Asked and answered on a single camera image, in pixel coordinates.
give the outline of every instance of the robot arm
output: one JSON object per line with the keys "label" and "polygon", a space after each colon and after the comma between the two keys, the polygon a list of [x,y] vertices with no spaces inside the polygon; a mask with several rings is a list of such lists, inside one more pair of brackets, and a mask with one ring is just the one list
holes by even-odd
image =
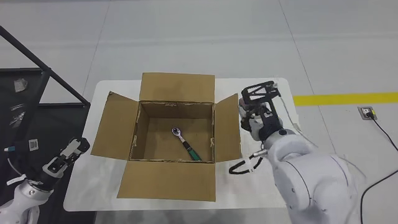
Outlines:
{"label": "robot arm", "polygon": [[15,188],[14,199],[0,207],[0,223],[36,224],[39,205],[49,199],[63,172],[89,148],[90,144],[85,138],[72,139],[36,176],[25,179]]}
{"label": "robot arm", "polygon": [[[275,185],[292,223],[346,223],[356,203],[356,187],[346,164],[338,156],[320,153],[303,136],[283,128],[272,102],[280,97],[274,82],[249,86],[242,96],[241,126],[261,142],[261,150],[250,158],[260,157],[259,162],[267,158],[271,163]],[[243,174],[235,171],[243,164],[232,166],[229,173]]]}

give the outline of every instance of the white table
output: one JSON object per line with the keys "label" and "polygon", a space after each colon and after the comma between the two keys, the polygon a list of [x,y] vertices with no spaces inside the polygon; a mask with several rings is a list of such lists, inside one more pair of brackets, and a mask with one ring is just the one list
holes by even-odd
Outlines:
{"label": "white table", "polygon": [[[287,80],[283,78],[216,79],[215,101],[219,102],[243,88],[273,80],[278,83],[289,113],[294,122],[298,116]],[[100,124],[109,91],[139,99],[141,81],[102,81],[95,88],[83,137],[91,146]],[[281,100],[274,100],[284,127],[293,129]],[[244,158],[259,149],[259,143],[250,134],[241,130],[241,150]],[[125,199],[116,198],[126,161],[90,155],[91,148],[75,163],[63,207],[67,211],[105,210],[182,210],[217,208],[285,208],[285,203],[276,189],[271,165],[264,160],[255,172],[246,175],[229,175],[228,168],[237,161],[216,164],[216,202],[186,200]]]}

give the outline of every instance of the gray floor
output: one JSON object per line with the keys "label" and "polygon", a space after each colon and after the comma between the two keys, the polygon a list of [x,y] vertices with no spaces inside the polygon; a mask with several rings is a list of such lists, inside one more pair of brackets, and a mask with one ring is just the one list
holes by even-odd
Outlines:
{"label": "gray floor", "polygon": [[[284,77],[293,95],[397,91],[398,0],[1,0],[0,24],[89,100],[101,80],[142,72]],[[26,59],[0,40],[1,67]],[[43,102],[75,101],[51,83]],[[396,104],[373,105],[398,142]],[[398,154],[356,105],[298,107],[320,148],[367,180]],[[366,223],[394,223],[398,176],[365,198]],[[98,213],[97,223],[289,223],[281,209]],[[350,223],[359,223],[358,216]]]}

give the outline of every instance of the black cable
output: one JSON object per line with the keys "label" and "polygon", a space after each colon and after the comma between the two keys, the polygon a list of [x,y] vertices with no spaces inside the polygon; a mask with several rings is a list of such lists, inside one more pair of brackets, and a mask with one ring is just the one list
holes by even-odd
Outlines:
{"label": "black cable", "polygon": [[385,132],[385,130],[383,130],[383,128],[381,128],[381,126],[379,125],[379,123],[374,119],[374,117],[372,118],[372,120],[375,122],[375,124],[380,128],[380,130],[382,132],[384,132],[384,134],[387,136],[387,138],[390,140],[392,146],[394,146],[394,148],[396,149],[396,151],[398,152],[398,148],[396,146],[396,144],[394,144],[394,142],[392,142],[392,139],[390,138],[390,136]]}
{"label": "black cable", "polygon": [[[367,117],[370,117],[370,118],[375,122],[375,124],[380,128],[380,130],[384,132],[384,134],[388,137],[388,139],[390,140],[391,144],[394,146],[394,148],[395,148],[396,151],[398,152],[398,148],[397,148],[397,146],[394,144],[394,142],[392,142],[392,139],[390,138],[390,135],[388,135],[388,134],[385,132],[385,130],[383,130],[383,128],[381,128],[381,126],[379,125],[379,123],[374,119],[373,113],[372,113],[372,112],[366,113],[366,116],[367,116]],[[366,192],[369,191],[369,189],[371,189],[371,188],[373,188],[374,186],[376,186],[377,184],[379,184],[379,183],[383,182],[384,180],[387,180],[388,178],[392,177],[392,176],[395,175],[396,173],[398,173],[398,170],[394,171],[393,173],[389,174],[389,175],[386,176],[385,178],[383,178],[383,179],[381,179],[381,180],[378,180],[378,181],[375,182],[374,184],[370,185],[370,186],[362,193],[362,196],[361,196],[361,203],[360,203],[360,206],[359,206],[360,216],[361,216],[361,224],[363,224],[363,216],[362,216],[363,198],[364,198]]]}
{"label": "black cable", "polygon": [[[250,155],[249,159],[252,159],[252,158],[254,158],[253,154]],[[261,161],[262,161],[262,157],[259,158],[259,160],[257,161],[257,164],[255,166],[253,166],[253,169],[257,169],[257,167],[260,165]],[[241,162],[235,164],[234,166],[231,166],[229,168],[228,172],[232,175],[243,175],[243,174],[249,173],[250,170],[248,170],[248,169],[243,170],[243,171],[235,171],[237,168],[241,167],[245,163],[246,163],[245,160],[242,160]]]}

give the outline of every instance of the open cardboard box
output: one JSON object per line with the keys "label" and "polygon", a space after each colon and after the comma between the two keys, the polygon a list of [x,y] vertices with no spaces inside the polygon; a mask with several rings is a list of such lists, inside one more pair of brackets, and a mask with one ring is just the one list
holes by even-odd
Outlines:
{"label": "open cardboard box", "polygon": [[238,95],[215,104],[213,75],[143,73],[139,100],[109,92],[91,151],[127,160],[118,198],[214,202],[215,163],[241,156]]}

